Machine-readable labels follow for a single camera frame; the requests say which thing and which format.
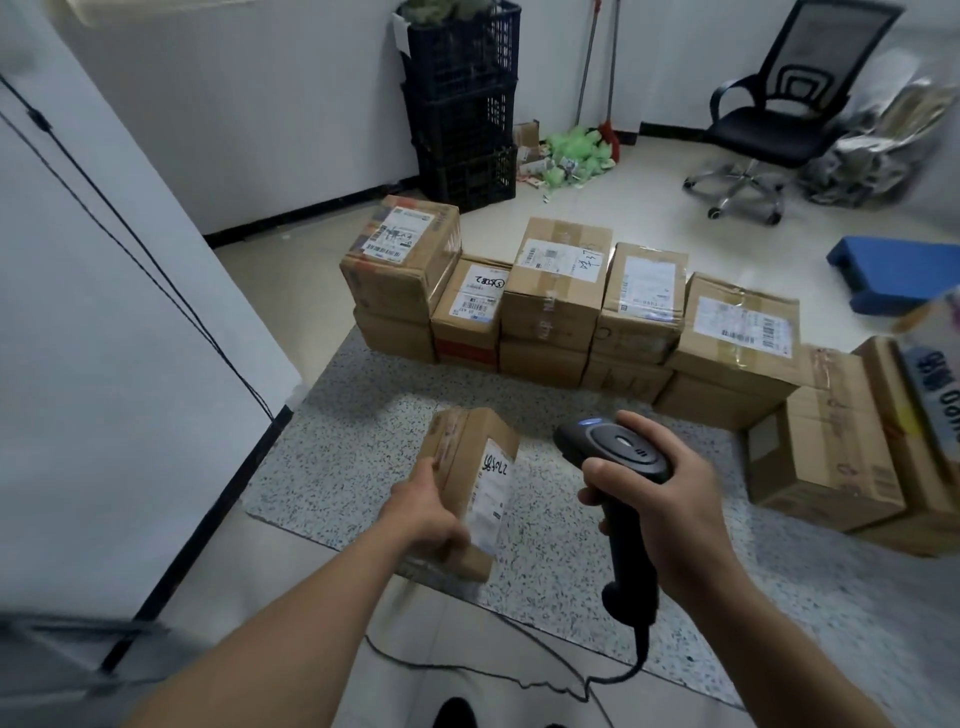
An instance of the stacked crates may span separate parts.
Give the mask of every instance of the stacked crates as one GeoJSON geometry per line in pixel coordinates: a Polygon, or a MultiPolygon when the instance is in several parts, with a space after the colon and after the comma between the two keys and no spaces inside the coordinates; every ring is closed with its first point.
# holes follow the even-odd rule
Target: stacked crates
{"type": "Polygon", "coordinates": [[[461,212],[516,195],[513,142],[520,7],[406,29],[403,97],[431,200],[461,212]]]}

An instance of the black cable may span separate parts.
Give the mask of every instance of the black cable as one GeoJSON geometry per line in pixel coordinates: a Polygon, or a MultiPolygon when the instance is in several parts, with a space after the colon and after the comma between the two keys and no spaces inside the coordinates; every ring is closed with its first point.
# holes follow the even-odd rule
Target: black cable
{"type": "Polygon", "coordinates": [[[600,709],[600,713],[603,714],[603,717],[606,720],[607,725],[610,726],[610,728],[614,728],[613,721],[611,720],[610,716],[607,714],[607,710],[604,708],[603,703],[600,702],[600,698],[597,696],[592,685],[593,684],[615,685],[618,683],[626,682],[627,680],[630,680],[632,677],[637,675],[643,669],[643,660],[646,657],[645,650],[642,653],[639,651],[641,647],[640,644],[637,645],[637,656],[639,657],[639,662],[637,662],[637,664],[631,667],[627,672],[621,675],[615,675],[614,677],[598,677],[596,675],[591,675],[590,677],[585,678],[576,667],[574,667],[563,655],[561,655],[559,652],[553,649],[553,647],[551,647],[549,644],[543,642],[536,636],[532,635],[530,632],[523,629],[523,627],[521,627],[519,624],[516,624],[511,619],[507,619],[506,617],[502,617],[501,615],[495,615],[495,616],[504,624],[508,625],[512,629],[515,629],[517,632],[522,634],[528,640],[536,643],[541,649],[549,653],[550,656],[552,656],[555,660],[557,660],[564,667],[566,667],[571,673],[573,673],[576,676],[577,680],[580,682],[580,685],[584,690],[584,694],[580,695],[574,692],[573,690],[571,690],[570,688],[558,688],[555,685],[546,681],[524,683],[523,681],[511,675],[502,675],[497,672],[487,672],[486,670],[478,669],[476,667],[468,667],[466,665],[435,665],[435,664],[428,664],[428,663],[412,663],[406,660],[401,660],[398,657],[395,657],[394,655],[384,652],[382,649],[380,649],[373,643],[373,640],[371,640],[370,635],[364,635],[364,640],[367,642],[367,645],[370,646],[370,649],[373,650],[373,652],[377,656],[383,658],[384,660],[387,660],[388,662],[391,662],[400,667],[405,667],[407,669],[438,670],[438,671],[445,671],[445,672],[471,672],[476,675],[491,677],[496,680],[506,680],[507,682],[511,682],[514,685],[519,686],[521,690],[530,690],[531,688],[547,688],[550,691],[555,692],[556,694],[559,694],[559,695],[569,695],[578,703],[586,704],[586,703],[589,703],[591,698],[593,698],[593,700],[597,704],[597,708],[600,709]]]}
{"type": "Polygon", "coordinates": [[[2,84],[16,98],[16,100],[20,102],[20,104],[27,111],[28,117],[34,122],[34,124],[36,124],[36,126],[42,132],[45,132],[50,136],[51,139],[53,139],[54,143],[57,145],[57,147],[60,149],[63,155],[70,161],[70,163],[74,166],[74,168],[81,174],[81,176],[86,180],[86,182],[93,188],[93,190],[97,193],[100,199],[107,205],[109,210],[117,218],[117,220],[119,220],[120,223],[124,226],[124,228],[126,228],[126,230],[130,233],[131,237],[136,241],[137,245],[139,245],[140,249],[150,259],[150,261],[156,267],[157,271],[160,273],[163,279],[167,282],[167,284],[170,286],[173,292],[180,299],[180,301],[182,302],[182,306],[179,303],[177,303],[177,301],[173,298],[173,296],[171,296],[170,292],[167,291],[166,288],[160,285],[159,281],[156,280],[156,278],[143,266],[143,264],[140,263],[139,260],[137,260],[136,256],[133,255],[133,253],[131,253],[130,249],[127,248],[127,246],[125,246],[119,240],[119,238],[117,238],[116,235],[110,232],[110,230],[107,229],[107,227],[99,220],[99,218],[97,218],[96,215],[93,214],[93,212],[89,209],[89,207],[87,207],[84,204],[84,202],[80,199],[80,197],[73,190],[73,188],[70,187],[70,185],[66,182],[66,180],[64,180],[63,177],[53,168],[50,162],[43,156],[43,154],[30,141],[30,139],[23,132],[21,132],[16,127],[16,125],[13,124],[13,122],[6,116],[6,114],[0,111],[0,117],[2,117],[3,121],[7,124],[7,126],[10,127],[13,133],[15,133],[19,137],[19,139],[24,144],[26,144],[27,147],[30,148],[30,150],[34,153],[34,155],[43,163],[43,166],[46,167],[47,170],[57,179],[60,185],[70,194],[70,196],[80,206],[80,208],[86,213],[86,215],[94,222],[94,224],[96,224],[96,226],[100,228],[100,230],[102,230],[114,243],[116,243],[120,247],[120,249],[130,258],[130,260],[132,260],[136,264],[136,266],[140,269],[140,271],[145,276],[147,276],[148,279],[150,279],[151,283],[154,286],[156,286],[156,288],[159,289],[164,296],[167,297],[170,303],[172,303],[174,307],[180,312],[180,315],[182,315],[191,324],[191,326],[193,326],[193,328],[195,328],[197,332],[206,340],[206,342],[213,348],[213,350],[217,352],[220,358],[223,359],[224,363],[227,364],[230,370],[236,375],[236,377],[244,385],[244,387],[247,389],[247,391],[250,393],[250,395],[253,397],[256,403],[259,405],[260,409],[262,409],[264,414],[267,415],[267,417],[270,418],[270,420],[272,421],[274,419],[274,413],[271,411],[270,406],[267,404],[266,400],[264,400],[263,397],[260,395],[260,393],[257,392],[256,389],[254,389],[253,386],[236,370],[236,367],[233,366],[233,363],[229,360],[229,357],[227,357],[227,355],[224,353],[223,349],[220,347],[220,344],[213,337],[213,334],[210,333],[209,329],[204,324],[203,319],[200,318],[200,315],[194,310],[193,306],[190,305],[190,302],[183,296],[183,294],[180,292],[178,287],[173,283],[173,281],[170,280],[170,277],[167,276],[166,271],[163,270],[162,266],[160,266],[156,258],[154,258],[153,254],[150,252],[150,250],[147,248],[144,242],[140,239],[139,235],[137,235],[136,232],[133,231],[130,224],[127,222],[126,218],[124,218],[123,215],[120,214],[117,208],[113,206],[113,203],[100,189],[100,187],[97,186],[96,182],[94,182],[89,177],[89,175],[87,175],[83,167],[74,159],[73,155],[70,154],[70,152],[66,149],[66,147],[63,146],[62,142],[60,142],[60,139],[54,133],[53,127],[51,126],[50,122],[47,121],[43,113],[39,109],[36,109],[35,107],[31,106],[31,104],[19,93],[19,91],[17,91],[16,88],[14,88],[10,84],[10,82],[7,81],[7,79],[3,76],[3,74],[0,74],[0,84],[2,84]],[[187,314],[187,311],[183,309],[184,306],[190,312],[190,314],[192,314],[193,318],[191,318],[191,316],[187,314]]]}

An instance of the blue plastic pallet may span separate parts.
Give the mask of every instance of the blue plastic pallet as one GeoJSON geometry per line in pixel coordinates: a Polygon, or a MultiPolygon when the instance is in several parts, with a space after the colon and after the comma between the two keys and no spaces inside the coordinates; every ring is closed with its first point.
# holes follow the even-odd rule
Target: blue plastic pallet
{"type": "Polygon", "coordinates": [[[853,292],[850,308],[902,316],[960,284],[960,245],[848,235],[827,255],[853,292]]]}

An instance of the office chair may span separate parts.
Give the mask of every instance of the office chair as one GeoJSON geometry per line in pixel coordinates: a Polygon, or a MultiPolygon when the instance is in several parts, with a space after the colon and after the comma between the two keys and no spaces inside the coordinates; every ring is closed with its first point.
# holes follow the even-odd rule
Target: office chair
{"type": "Polygon", "coordinates": [[[745,167],[724,164],[688,177],[684,189],[711,177],[735,180],[708,217],[716,220],[730,201],[751,188],[773,205],[766,219],[783,217],[781,175],[758,174],[761,162],[797,169],[819,157],[843,133],[833,118],[850,100],[849,92],[876,45],[903,8],[872,0],[798,0],[760,72],[729,81],[710,97],[713,123],[704,141],[751,159],[745,167]],[[745,88],[754,105],[720,116],[720,99],[731,88],[745,88]],[[804,115],[768,109],[772,101],[795,102],[804,115]]]}

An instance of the chair armrest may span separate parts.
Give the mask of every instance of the chair armrest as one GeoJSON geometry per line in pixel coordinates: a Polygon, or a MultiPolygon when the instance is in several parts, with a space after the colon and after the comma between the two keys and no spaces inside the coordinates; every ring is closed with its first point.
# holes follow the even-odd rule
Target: chair armrest
{"type": "Polygon", "coordinates": [[[737,79],[736,81],[727,81],[717,88],[713,92],[713,95],[710,96],[710,117],[713,119],[713,123],[716,124],[720,120],[720,99],[722,99],[723,95],[731,88],[746,88],[750,93],[750,97],[754,100],[754,106],[763,107],[762,101],[760,103],[757,102],[757,96],[754,93],[755,85],[756,75],[747,76],[742,79],[737,79]]]}

